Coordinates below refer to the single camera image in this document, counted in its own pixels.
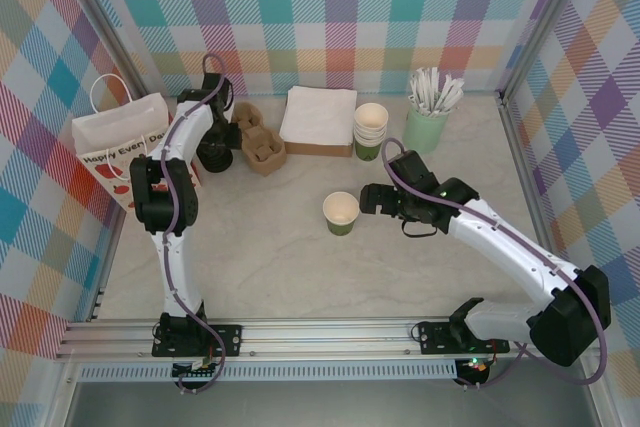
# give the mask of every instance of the white paper bag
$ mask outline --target white paper bag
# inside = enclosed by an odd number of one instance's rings
[[[93,104],[93,88],[106,76],[122,82],[129,103],[99,112]],[[130,212],[134,205],[129,165],[135,157],[148,155],[164,137],[169,127],[167,103],[158,93],[132,100],[124,81],[115,74],[98,77],[91,86],[89,98],[95,114],[71,121],[76,156],[120,206]],[[188,167],[194,187],[199,187],[193,166]],[[154,189],[167,190],[166,182]]]

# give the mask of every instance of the purple cable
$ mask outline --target purple cable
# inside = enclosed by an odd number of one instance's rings
[[[416,197],[419,197],[421,199],[424,199],[424,200],[427,200],[429,202],[433,202],[433,203],[436,203],[436,204],[442,204],[442,205],[446,205],[448,207],[453,207],[454,209],[458,209],[458,210],[460,210],[462,212],[466,212],[466,213],[468,213],[470,215],[473,215],[474,217],[486,222],[490,226],[493,226],[493,228],[499,229],[502,233],[507,235],[510,239],[512,239],[517,244],[519,244],[527,252],[529,252],[531,255],[533,255],[535,258],[537,258],[540,262],[542,262],[545,266],[547,266],[551,270],[555,271],[556,265],[550,259],[548,259],[547,256],[541,254],[540,252],[538,252],[538,250],[536,250],[535,248],[531,247],[531,245],[529,245],[529,243],[527,241],[525,241],[522,237],[520,237],[518,234],[516,234],[512,230],[510,230],[510,229],[508,229],[505,226],[500,225],[500,224],[495,225],[495,221],[493,221],[490,217],[484,215],[481,212],[478,212],[475,209],[471,209],[469,207],[466,207],[466,206],[464,206],[462,204],[458,204],[458,203],[452,202],[450,200],[445,200],[445,199],[442,199],[440,197],[434,197],[432,195],[423,194],[422,192],[420,192],[420,191],[412,188],[411,186],[407,185],[400,177],[398,177],[398,175],[393,171],[393,169],[389,165],[389,160],[387,159],[387,146],[389,145],[389,143],[396,144],[400,148],[400,151],[402,153],[404,153],[405,150],[404,150],[404,145],[402,145],[402,142],[400,142],[398,139],[388,138],[382,144],[382,163],[384,165],[385,170],[387,171],[387,174],[389,174],[389,177],[391,177],[391,179],[396,184],[398,184],[400,187],[402,187],[404,190],[406,190],[410,194],[415,195]],[[519,344],[517,342],[515,342],[515,344],[518,347],[518,349],[520,349],[520,352],[518,353],[518,356],[512,362],[510,367],[512,367],[517,362],[519,362],[520,359],[522,359],[523,355],[527,355],[528,357],[531,357],[531,358],[535,359],[536,361],[542,363],[542,365],[547,367],[554,374],[556,374],[558,377],[560,377],[562,380],[564,380],[566,382],[570,382],[570,383],[576,384],[576,385],[590,385],[590,384],[593,384],[594,382],[597,382],[600,379],[600,377],[602,377],[602,375],[604,374],[605,369],[607,368],[607,341],[606,341],[606,338],[605,338],[605,335],[604,335],[604,329],[602,328],[602,324],[600,323],[600,319],[598,318],[598,314],[596,313],[595,309],[593,308],[593,305],[591,305],[591,302],[589,301],[589,299],[587,298],[585,293],[582,291],[582,289],[580,289],[580,287],[578,287],[576,285],[576,283],[573,280],[571,280],[569,278],[569,276],[567,276],[567,274],[565,274],[562,270],[557,270],[557,271],[555,271],[555,273],[556,273],[556,275],[558,275],[558,277],[560,277],[562,280],[564,280],[569,287],[571,287],[571,289],[576,293],[576,295],[578,296],[580,301],[584,304],[585,308],[587,309],[587,312],[589,312],[589,316],[591,317],[591,320],[593,321],[593,325],[596,328],[596,333],[598,334],[598,342],[600,343],[600,363],[598,365],[598,368],[597,368],[597,370],[595,371],[595,373],[591,377],[588,377],[586,379],[576,379],[575,377],[573,377],[571,375],[568,375],[565,372],[563,372],[562,370],[560,370],[559,368],[557,368],[555,366],[555,364],[553,364],[549,360],[540,359],[540,358],[536,357],[533,353],[531,353],[529,350],[527,350],[527,344],[521,345],[521,344]],[[500,376],[496,377],[492,381],[489,381],[489,382],[485,383],[484,387],[488,387],[490,385],[495,384],[497,381],[502,380],[504,377],[506,377],[506,375],[510,371],[511,370],[508,368]]]
[[[217,369],[216,373],[213,375],[211,380],[209,380],[209,382],[207,382],[205,385],[203,385],[199,389],[187,389],[182,384],[182,378],[184,377],[184,374],[178,377],[178,386],[180,387],[180,392],[183,393],[183,394],[184,393],[187,393],[187,394],[199,394],[200,392],[204,392],[205,390],[209,389],[213,385],[213,383],[218,379],[218,377],[220,377],[220,374],[222,374],[222,369],[224,368],[224,362],[225,362],[225,359],[226,359],[226,356],[227,356],[227,351],[225,349],[224,342],[223,342],[222,338],[220,337],[220,335],[215,330],[213,330],[211,327],[209,327],[209,325],[206,322],[202,321],[202,319],[200,319],[193,311],[191,311],[191,309],[189,309],[189,307],[187,307],[187,305],[182,301],[180,296],[178,296],[178,291],[176,289],[175,284],[173,283],[173,279],[171,278],[171,269],[169,268],[169,241],[168,241],[168,235],[173,231],[173,229],[175,228],[176,224],[178,223],[178,216],[180,215],[180,206],[178,204],[178,193],[176,191],[175,186],[173,185],[173,181],[171,180],[171,176],[169,175],[169,170],[167,169],[167,159],[166,159],[167,158],[167,152],[169,151],[169,147],[171,145],[171,139],[175,135],[175,132],[178,130],[178,127],[180,126],[180,124],[187,117],[189,117],[193,112],[198,110],[200,107],[202,107],[207,102],[209,102],[213,97],[215,97],[215,95],[222,88],[222,84],[224,83],[225,72],[226,72],[226,66],[224,64],[224,60],[222,60],[222,58],[220,58],[216,54],[213,54],[213,53],[206,54],[202,58],[202,71],[204,73],[206,73],[206,62],[207,62],[208,58],[215,58],[220,64],[221,73],[220,73],[220,80],[218,81],[218,85],[216,85],[216,88],[213,89],[211,91],[211,93],[208,94],[204,99],[202,99],[196,105],[194,105],[189,110],[187,110],[184,113],[184,115],[178,117],[176,119],[176,121],[173,124],[171,124],[171,127],[170,127],[170,129],[167,132],[167,135],[165,137],[164,147],[163,147],[162,152],[160,154],[160,169],[162,170],[162,175],[164,176],[164,178],[167,181],[167,187],[169,188],[169,192],[171,193],[171,200],[172,200],[173,206],[174,206],[173,217],[171,218],[171,223],[169,224],[169,227],[167,227],[167,230],[165,232],[163,232],[163,234],[162,234],[162,245],[164,246],[164,249],[163,249],[164,273],[165,273],[165,276],[167,278],[167,285],[169,286],[169,291],[173,294],[174,300],[180,306],[180,308],[182,308],[182,310],[184,310],[185,313],[189,317],[191,317],[193,320],[195,320],[201,327],[203,327],[211,335],[213,335],[213,338],[216,340],[216,342],[218,342],[218,344],[220,344],[220,348],[222,350],[222,352],[220,353],[220,363],[218,364],[218,369]]]

